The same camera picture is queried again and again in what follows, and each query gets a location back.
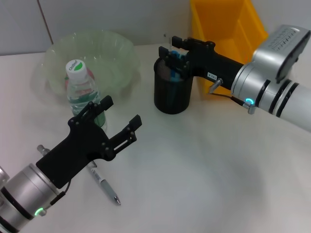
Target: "label sticker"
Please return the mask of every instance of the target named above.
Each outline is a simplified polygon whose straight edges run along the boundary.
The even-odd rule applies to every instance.
[[[213,80],[217,80],[217,75],[214,75],[214,74],[207,72],[207,76]]]
[[[74,68],[74,71],[76,70],[79,70],[82,68],[82,62],[79,63],[79,65],[77,65],[75,68]]]

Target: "green led light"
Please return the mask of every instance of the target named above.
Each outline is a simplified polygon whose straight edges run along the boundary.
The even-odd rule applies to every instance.
[[[35,212],[35,216],[37,216],[42,210],[43,210],[43,208],[38,209],[38,210]]]

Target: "bottle cap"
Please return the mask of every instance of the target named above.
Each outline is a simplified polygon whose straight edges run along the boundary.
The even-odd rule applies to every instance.
[[[66,65],[66,72],[70,81],[81,83],[86,81],[87,69],[86,65],[81,60],[72,60]]]

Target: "cable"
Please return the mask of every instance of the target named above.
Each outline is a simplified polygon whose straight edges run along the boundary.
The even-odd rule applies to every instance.
[[[61,192],[60,194],[58,194],[58,195],[56,196],[56,198],[54,198],[54,199],[50,202],[50,205],[51,205],[51,206],[54,205],[55,203],[57,203],[57,202],[67,193],[67,191],[68,191],[68,189],[69,189],[69,186],[70,186],[70,183],[71,183],[71,180],[68,182],[66,189],[65,189],[63,192]]]
[[[240,100],[234,96],[227,96],[227,95],[223,95],[223,94],[216,94],[216,93],[210,93],[211,95],[214,96],[221,96],[221,97],[226,97],[229,98],[231,100],[233,100],[234,102],[236,102],[238,105],[243,106],[245,104],[245,102],[243,100]]]
[[[69,189],[69,186],[70,186],[70,183],[71,183],[71,180],[68,182],[68,184],[67,184],[67,187],[66,187],[66,189],[65,189],[65,193],[67,193],[67,191],[68,191],[68,189]]]
[[[223,94],[216,94],[216,93],[210,93],[210,94],[214,95],[214,96],[222,96],[222,97],[226,97],[226,98],[231,99],[231,96],[227,96],[227,95],[223,95]]]

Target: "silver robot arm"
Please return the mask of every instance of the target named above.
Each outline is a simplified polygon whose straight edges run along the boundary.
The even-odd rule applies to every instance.
[[[310,35],[304,28],[282,25],[240,69],[231,94],[248,108],[261,108],[311,132],[311,90],[287,79]]]
[[[94,119],[113,105],[106,96],[99,104],[89,102],[68,121],[70,133],[52,150],[38,146],[43,157],[9,179],[0,167],[0,233],[18,233],[37,215],[57,203],[68,191],[71,179],[95,159],[113,160],[134,143],[141,126],[136,115],[112,138],[94,123]]]

